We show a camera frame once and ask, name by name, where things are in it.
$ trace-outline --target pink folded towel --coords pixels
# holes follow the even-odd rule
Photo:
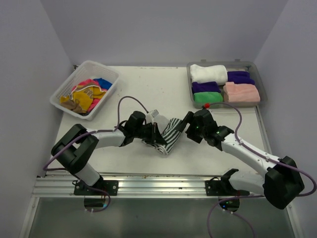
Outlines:
[[[257,88],[252,84],[235,84],[226,82],[224,89],[225,102],[259,102],[260,96]]]

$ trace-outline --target blue cloth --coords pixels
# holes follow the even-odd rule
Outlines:
[[[234,82],[235,84],[246,83],[255,85],[255,81],[250,78],[249,72],[244,71],[228,72],[228,82]]]
[[[104,80],[103,78],[95,78],[94,81],[99,83],[102,89],[109,90],[109,88],[112,86],[112,83],[108,82],[107,80]]]

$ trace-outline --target white wall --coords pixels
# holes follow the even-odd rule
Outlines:
[[[0,233],[18,237],[38,171],[50,156],[61,113],[49,96],[71,73],[39,0],[0,7]]]
[[[317,179],[317,1],[289,0],[255,60],[268,103],[262,108],[272,150]],[[306,191],[312,188],[305,180]],[[306,237],[316,237],[317,194],[295,199]]]
[[[41,0],[72,63],[254,60],[287,0]]]

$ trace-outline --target white plastic basket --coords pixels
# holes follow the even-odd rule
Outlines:
[[[78,68],[66,79],[66,81],[54,92],[50,97],[50,103],[53,104],[58,109],[73,115],[74,117],[92,120],[94,116],[101,109],[102,105],[106,100],[114,93],[116,90],[116,84],[120,77],[120,73],[111,67],[107,67],[101,63],[87,60],[83,62]],[[61,96],[67,96],[71,93],[71,89],[82,81],[89,78],[103,78],[108,82],[112,83],[112,86],[103,96],[103,98],[98,102],[98,104],[92,109],[92,111],[87,116],[82,116],[75,113],[60,105],[59,99]]]

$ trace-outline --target yellow cloth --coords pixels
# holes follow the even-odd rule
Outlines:
[[[71,92],[70,96],[61,96],[60,103],[62,106],[64,106],[65,102],[72,100],[78,104],[77,107],[79,106],[81,108],[80,113],[86,113],[93,100],[101,99],[105,93],[105,91],[102,91],[101,88],[94,83],[77,85],[76,88]]]

